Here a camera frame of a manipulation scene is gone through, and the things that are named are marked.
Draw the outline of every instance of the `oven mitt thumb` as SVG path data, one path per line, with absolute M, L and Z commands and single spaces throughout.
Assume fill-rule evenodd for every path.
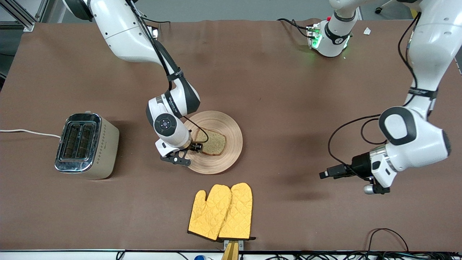
M 231 188 L 231 205 L 218 237 L 220 240 L 253 240 L 250 237 L 252 219 L 252 190 L 247 183 L 238 183 Z
M 217 240 L 230 203 L 231 190 L 228 186 L 215 184 L 208 198 L 205 191 L 198 191 L 194 198 L 188 233 Z

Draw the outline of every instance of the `oven mitt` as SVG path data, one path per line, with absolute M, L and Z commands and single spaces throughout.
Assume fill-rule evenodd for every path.
M 220 240 L 253 240 L 250 237 L 252 219 L 252 190 L 247 183 L 231 188 L 231 205 L 218 237 Z
M 230 203 L 231 190 L 228 186 L 215 184 L 207 198 L 205 191 L 198 191 L 194 198 L 188 233 L 217 240 Z

